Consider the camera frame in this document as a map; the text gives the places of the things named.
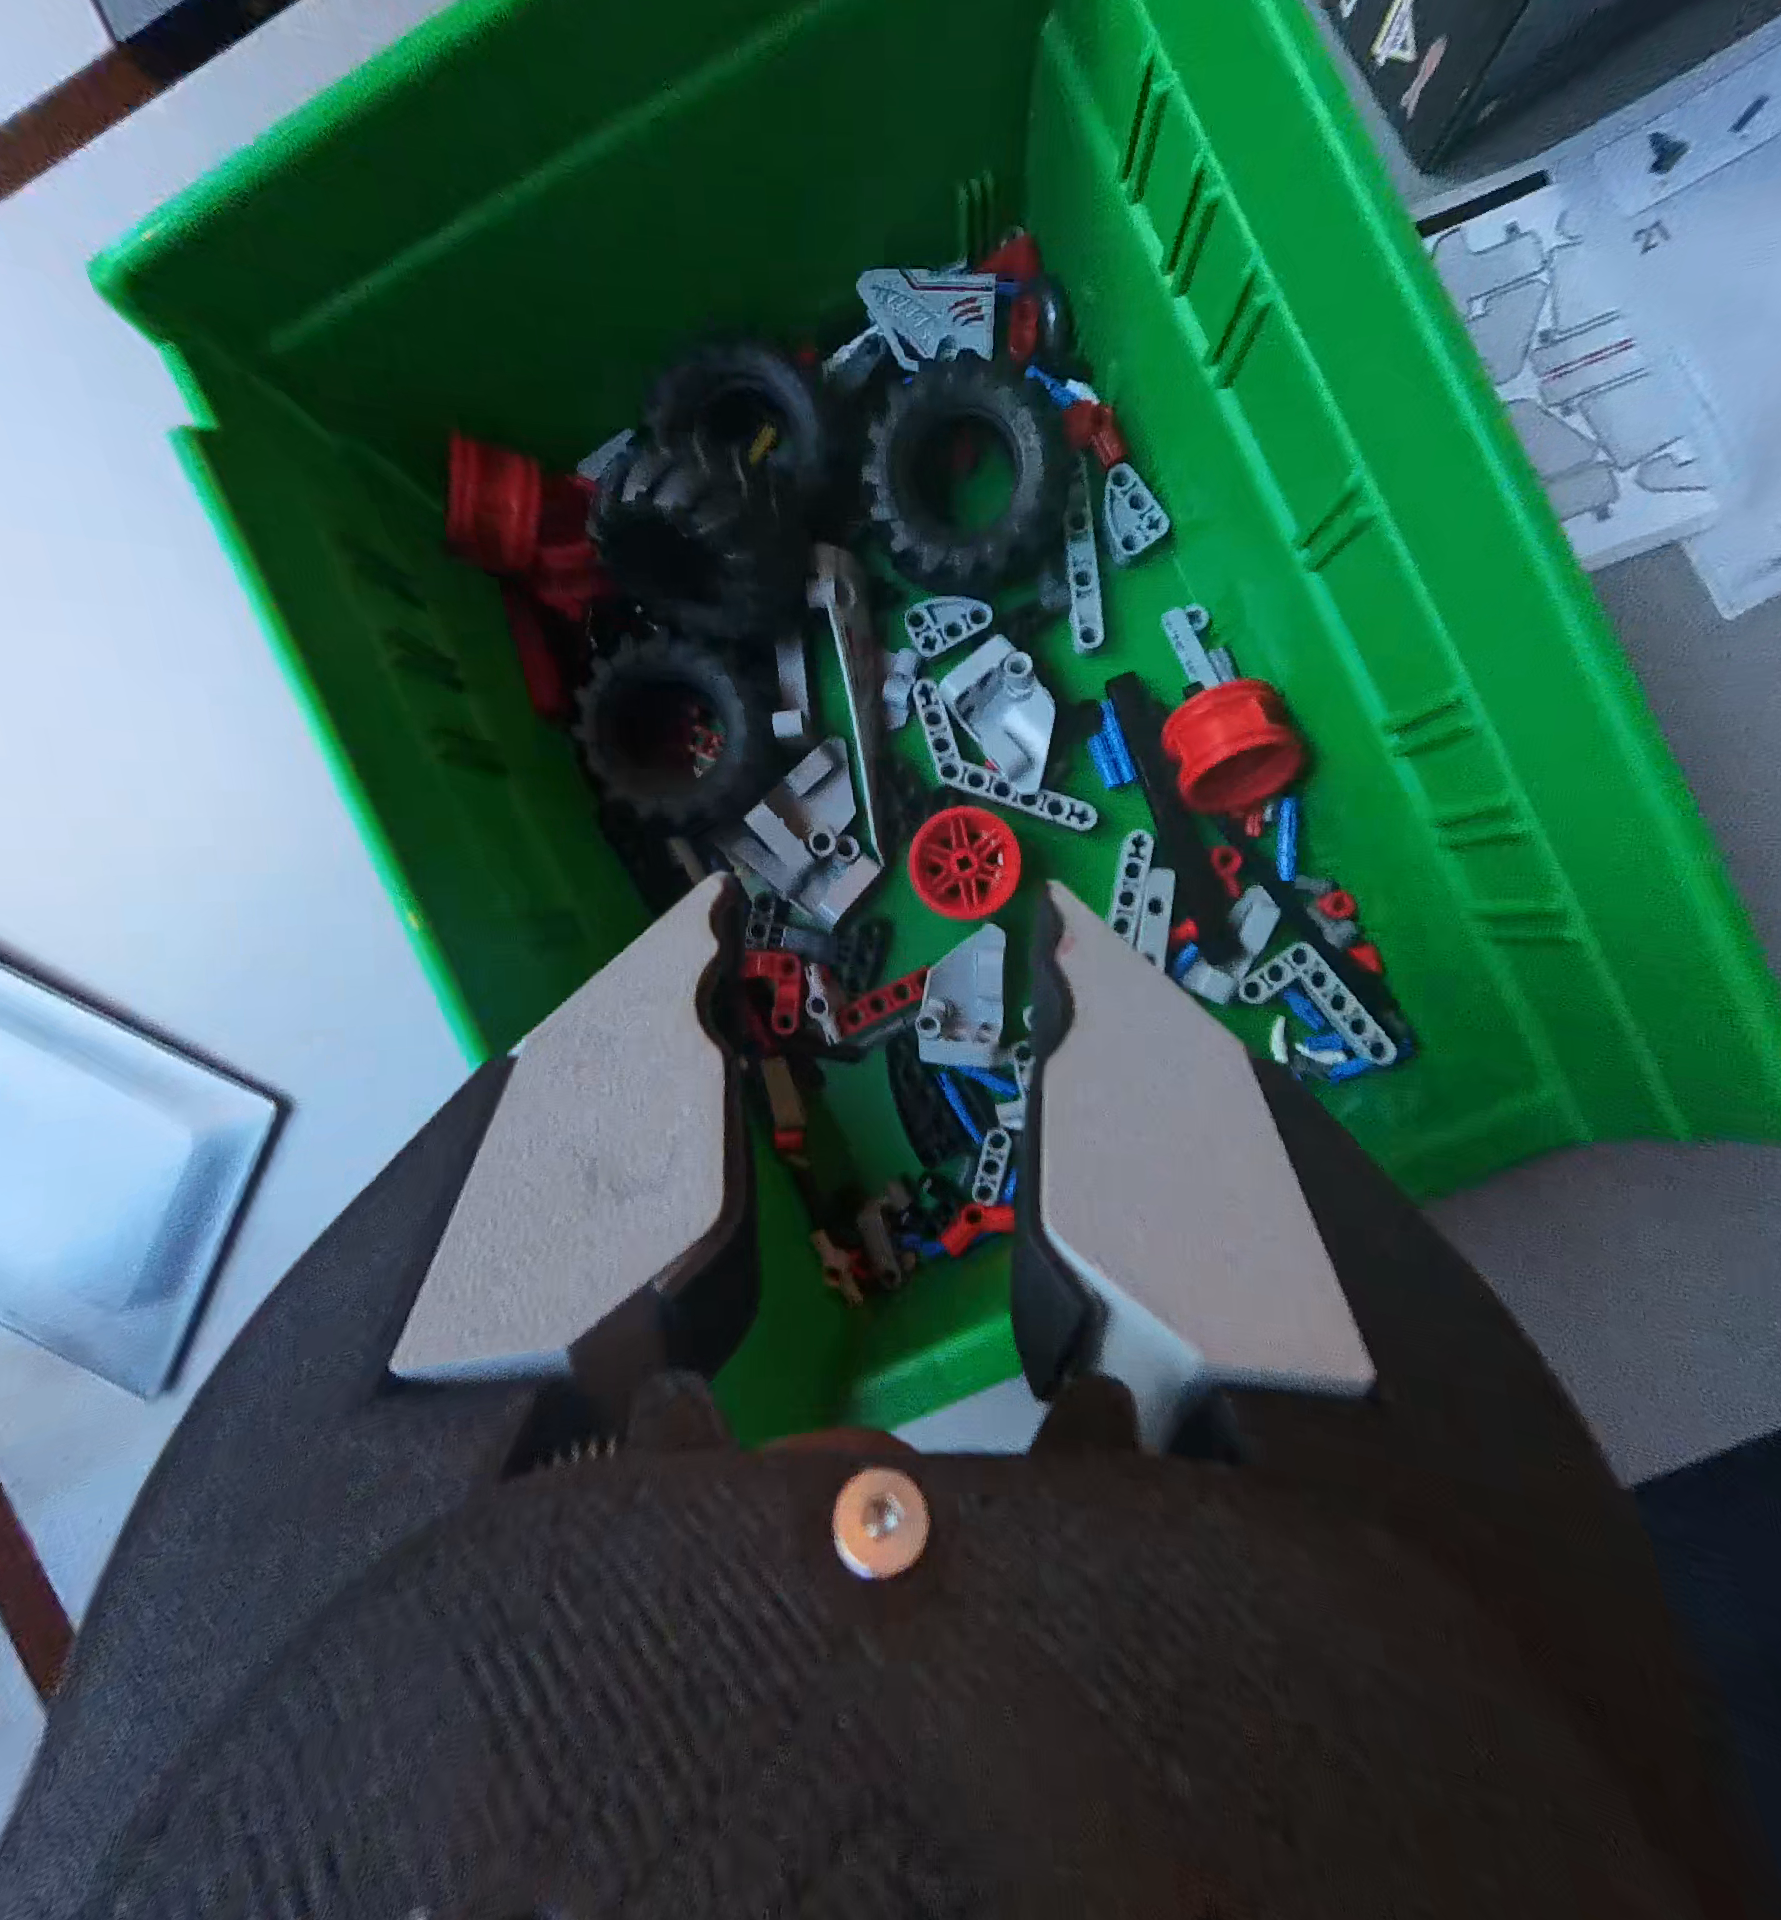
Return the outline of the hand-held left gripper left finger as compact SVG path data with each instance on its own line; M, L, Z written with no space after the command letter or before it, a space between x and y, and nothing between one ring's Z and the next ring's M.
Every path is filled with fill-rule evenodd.
M531 1028L449 1210L392 1370L542 1376L675 1307L749 1204L749 1130L716 993L741 888L696 884Z

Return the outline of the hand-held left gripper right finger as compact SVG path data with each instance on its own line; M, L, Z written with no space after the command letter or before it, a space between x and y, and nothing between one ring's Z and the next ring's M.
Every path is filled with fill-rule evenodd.
M1032 1397L1114 1381L1149 1452L1217 1393L1364 1401L1377 1366L1245 1044L1059 880L1030 985L1010 1301Z

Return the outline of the pile of small lego pieces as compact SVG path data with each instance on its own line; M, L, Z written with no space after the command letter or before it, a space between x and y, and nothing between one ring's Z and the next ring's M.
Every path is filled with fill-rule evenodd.
M1356 901L1303 862L1307 767L1248 816L1198 816L1176 794L1165 716L1198 689L1256 679L1215 646L1209 611L1163 613L1182 673L1174 702L1137 673L1061 691L1046 671L1057 632L1077 661L1098 656L1104 568L1145 560L1170 519L1083 375L1069 291L1036 236L1010 228L940 269L870 269L858 302L862 330L827 355L704 341L763 343L819 375L835 439L829 492L802 494L806 607L757 640L702 640L774 693L776 779L741 818L657 829L595 788L570 730L593 661L622 640L679 634L616 589L597 554L536 581L462 560L501 589L527 697L566 732L597 825L644 890L712 874L741 884L749 956L733 1030L757 1114L804 1194L813 1257L852 1307L1012 1229L1032 1052L1030 1007L1007 991L1005 923L1022 884L1051 876L1022 823L1069 833L1063 853L1092 864L1108 851L1108 816L1069 788L1079 751L1096 786L1143 808L1114 847L1102 905L1131 948L1209 1005L1278 1001L1270 1048L1305 1083L1336 1087L1416 1052ZM1057 548L993 597L903 583L862 503L866 431L884 396L919 365L964 355L1038 382L1073 453ZM981 439L962 437L946 474L964 515L1007 492L1007 468ZM991 919L938 917L911 890L911 833L950 804L997 812L1022 845L1020 890Z

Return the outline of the green plastic bin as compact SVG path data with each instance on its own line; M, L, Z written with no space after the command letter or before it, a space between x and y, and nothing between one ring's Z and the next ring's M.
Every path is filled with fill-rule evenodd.
M1426 1204L1781 1145L1781 987L1301 4L458 4L90 265L468 1058L657 911L443 550L447 435L583 457L679 349L1012 228L1172 515L1048 691L1176 706L1202 605L1287 695L1412 1044L1323 1104Z

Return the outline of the red spoked lego wheel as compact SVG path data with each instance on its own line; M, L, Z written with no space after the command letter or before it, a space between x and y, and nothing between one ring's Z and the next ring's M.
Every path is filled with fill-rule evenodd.
M905 855L917 901L948 921L987 921L1022 884L1022 845L993 810L950 804L911 833Z

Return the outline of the black lego tyre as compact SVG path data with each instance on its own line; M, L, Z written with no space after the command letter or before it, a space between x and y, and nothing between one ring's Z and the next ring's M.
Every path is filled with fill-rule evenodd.
M769 462L640 439L603 472L589 531L614 587L687 638L757 640L806 607L806 509Z
M605 800L657 829L710 831L771 788L771 712L743 661L657 630L593 661L570 730Z
M665 445L702 441L776 468L806 498L829 492L835 439L821 377L763 343L687 349L652 379L642 423Z
M962 437L1007 468L1007 492L964 515L948 455ZM1026 373L973 355L919 365L866 427L862 503L911 587L993 597L1036 572L1061 539L1073 453L1061 414Z

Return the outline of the red lego wheel rim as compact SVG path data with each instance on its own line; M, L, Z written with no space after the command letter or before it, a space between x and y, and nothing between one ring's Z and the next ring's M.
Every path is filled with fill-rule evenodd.
M445 542L480 570L536 581L593 564L593 482L451 431L445 445Z
M1198 816L1248 816L1309 763L1284 695L1264 679L1198 689L1165 716L1159 743L1178 798Z

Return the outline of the lego sticker sheet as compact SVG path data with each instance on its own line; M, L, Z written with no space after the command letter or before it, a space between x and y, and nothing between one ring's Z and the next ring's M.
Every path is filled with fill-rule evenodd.
M1719 498L1693 400L1564 189L1522 172L1428 201L1416 228L1578 564L1707 531Z

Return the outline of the lego instruction booklet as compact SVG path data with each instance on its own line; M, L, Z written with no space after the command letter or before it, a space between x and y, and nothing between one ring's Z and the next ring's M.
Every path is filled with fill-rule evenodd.
M1551 158L1689 396L1717 509L1687 552L1738 617L1781 593L1781 16Z

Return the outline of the black lego box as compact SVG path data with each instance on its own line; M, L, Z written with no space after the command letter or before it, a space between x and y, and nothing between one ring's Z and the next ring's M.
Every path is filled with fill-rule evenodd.
M1527 109L1596 88L1631 43L1662 33L1701 57L1781 4L1321 2L1358 80L1422 172L1440 172Z

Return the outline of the silver metal tray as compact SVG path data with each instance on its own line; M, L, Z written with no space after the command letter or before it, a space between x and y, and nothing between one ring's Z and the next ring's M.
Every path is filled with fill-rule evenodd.
M152 1401L287 1102L0 952L0 1327Z

